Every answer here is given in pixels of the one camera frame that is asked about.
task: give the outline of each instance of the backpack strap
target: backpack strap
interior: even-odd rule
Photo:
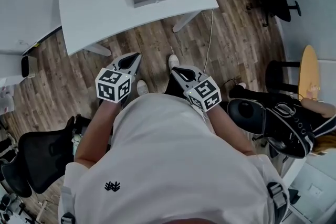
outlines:
[[[61,197],[65,214],[61,218],[61,224],[75,224],[75,205],[71,189],[68,187],[61,188]]]
[[[267,189],[274,202],[274,223],[280,224],[286,214],[288,197],[282,185],[277,182],[268,183]]]

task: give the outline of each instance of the white cable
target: white cable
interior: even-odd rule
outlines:
[[[205,73],[205,68],[206,68],[206,65],[207,65],[208,59],[209,59],[209,50],[210,50],[210,45],[211,45],[212,25],[213,25],[213,23],[214,23],[214,9],[212,9],[212,11],[211,11],[211,27],[210,27],[209,46],[208,46],[208,50],[206,51],[206,61],[205,61],[203,73]]]

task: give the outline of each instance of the mesh chair back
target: mesh chair back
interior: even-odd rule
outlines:
[[[25,169],[22,167],[20,153],[10,163],[3,164],[1,171],[8,185],[17,195],[24,198],[32,195],[32,189],[25,177]]]
[[[74,161],[72,154],[72,117],[65,129],[53,132],[31,132],[19,140],[19,152],[25,177],[36,193],[43,193],[65,173],[65,166]]]

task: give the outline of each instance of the white cube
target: white cube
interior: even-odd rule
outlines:
[[[222,101],[220,89],[212,77],[203,80],[197,86],[184,92],[190,104],[203,111],[208,111]]]
[[[96,78],[97,97],[119,103],[131,92],[131,85],[131,75],[102,68]]]

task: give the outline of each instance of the black stool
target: black stool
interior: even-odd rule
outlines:
[[[279,62],[271,61],[266,69],[265,83],[268,92],[279,93],[280,91],[298,93],[297,85],[287,84],[283,82],[283,67],[300,68],[300,62]]]

